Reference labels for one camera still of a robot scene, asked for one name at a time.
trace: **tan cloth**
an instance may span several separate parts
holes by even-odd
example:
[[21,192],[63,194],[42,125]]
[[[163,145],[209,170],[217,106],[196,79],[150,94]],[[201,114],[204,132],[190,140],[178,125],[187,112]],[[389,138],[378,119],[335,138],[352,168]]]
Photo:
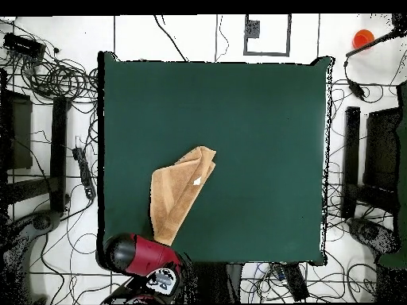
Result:
[[150,217],[154,240],[171,245],[196,197],[215,168],[216,151],[199,146],[151,178]]

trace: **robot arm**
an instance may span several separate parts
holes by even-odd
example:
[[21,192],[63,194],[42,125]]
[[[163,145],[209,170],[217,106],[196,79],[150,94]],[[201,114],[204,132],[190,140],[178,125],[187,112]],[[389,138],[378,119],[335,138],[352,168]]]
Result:
[[107,267],[132,276],[103,304],[172,303],[182,286],[180,257],[167,245],[119,234],[103,247]]

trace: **black border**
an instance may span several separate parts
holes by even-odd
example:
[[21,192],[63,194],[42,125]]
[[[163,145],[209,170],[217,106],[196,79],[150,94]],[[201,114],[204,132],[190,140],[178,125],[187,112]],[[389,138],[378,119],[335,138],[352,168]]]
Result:
[[[287,25],[287,41],[285,45],[285,52],[248,52],[247,51],[247,41],[249,37],[245,34],[244,45],[243,45],[243,55],[244,56],[282,56],[289,57],[289,51],[291,46],[291,16],[292,14],[287,14],[288,16],[288,25]],[[245,16],[245,27],[249,22],[249,14]]]
[[[113,53],[109,52],[114,60],[118,62],[123,62],[118,59],[118,57]],[[105,234],[105,206],[104,206],[104,190],[103,190],[103,183],[104,183],[104,162],[105,162],[105,138],[104,138],[104,87],[105,87],[105,60],[104,60],[105,52],[98,53],[98,108],[97,108],[97,116],[98,116],[98,136],[101,140],[99,142],[99,155],[98,155],[98,234],[96,238],[96,260],[98,261],[99,265],[102,268],[109,269],[107,267],[106,259],[104,257],[103,251],[103,239]],[[324,170],[323,170],[323,186],[322,186],[322,221],[321,221],[321,246],[320,251],[323,257],[323,264],[321,261],[298,261],[298,263],[302,262],[311,262],[314,265],[326,265],[328,262],[327,255],[325,253],[325,242],[326,242],[326,235],[327,235],[327,227],[328,227],[328,174],[329,174],[329,152],[330,152],[330,140],[331,140],[331,109],[332,109],[332,68],[335,63],[335,58],[332,56],[324,56],[328,57],[331,60],[331,63],[328,65],[327,69],[327,85],[329,86],[328,90],[328,100],[327,100],[327,116],[326,116],[326,125],[324,130],[324,143],[326,144],[325,150],[325,161],[324,161]],[[302,65],[313,67],[318,62],[320,62],[324,57],[317,57],[315,58],[310,64],[295,64],[295,63],[284,63],[284,64],[295,64],[295,65]],[[145,60],[127,60],[124,62],[146,62]],[[161,60],[149,60],[148,62],[163,62]],[[207,63],[204,61],[194,61],[193,63]],[[246,64],[246,62],[228,62],[228,64]]]

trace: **black frame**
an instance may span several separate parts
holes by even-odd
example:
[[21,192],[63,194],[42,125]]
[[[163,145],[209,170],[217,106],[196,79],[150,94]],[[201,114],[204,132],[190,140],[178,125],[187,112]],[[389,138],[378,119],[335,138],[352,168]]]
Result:
[[12,130],[10,119],[6,116],[4,101],[6,97],[6,72],[1,71],[1,102],[0,102],[0,212],[3,221],[8,218],[8,206],[38,195],[49,193],[50,209],[59,213],[64,212],[66,205],[65,176],[66,176],[66,135],[67,112],[71,103],[65,97],[55,97],[52,108],[52,141],[50,158],[50,177],[24,180],[17,183],[7,183],[6,158],[11,150]]
[[[403,97],[401,87],[407,85],[407,81],[397,86],[398,107],[383,111],[375,111],[372,114],[380,114],[381,112],[389,112],[397,116],[397,122],[392,121],[393,132],[396,133],[396,128],[400,124],[403,115]],[[340,206],[341,218],[353,218],[355,216],[356,203],[358,201],[378,207],[390,214],[397,214],[400,209],[400,203],[397,197],[397,189],[386,190],[380,186],[358,185],[358,169],[359,169],[359,125],[360,125],[360,109],[355,107],[347,108],[345,132],[344,132],[344,153],[343,153],[343,189]],[[400,141],[396,135],[397,142],[397,157],[400,156]],[[394,176],[398,180],[399,160],[395,164]],[[363,182],[368,182],[370,176],[364,176]]]
[[[288,17],[288,25],[287,25],[287,41],[286,41],[286,46],[285,46],[285,52],[248,52],[247,51],[247,41],[249,37],[246,34],[245,30],[245,36],[244,36],[244,45],[243,45],[243,55],[244,56],[282,56],[282,57],[289,57],[289,51],[290,51],[290,41],[291,41],[291,18],[292,14],[287,14]],[[245,27],[249,24],[249,14],[246,14],[245,16]]]

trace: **brown towel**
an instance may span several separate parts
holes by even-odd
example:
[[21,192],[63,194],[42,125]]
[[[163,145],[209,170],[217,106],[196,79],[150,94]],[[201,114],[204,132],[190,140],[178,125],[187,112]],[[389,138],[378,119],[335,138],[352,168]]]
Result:
[[151,178],[150,216],[154,240],[171,245],[205,181],[216,151],[199,146]]

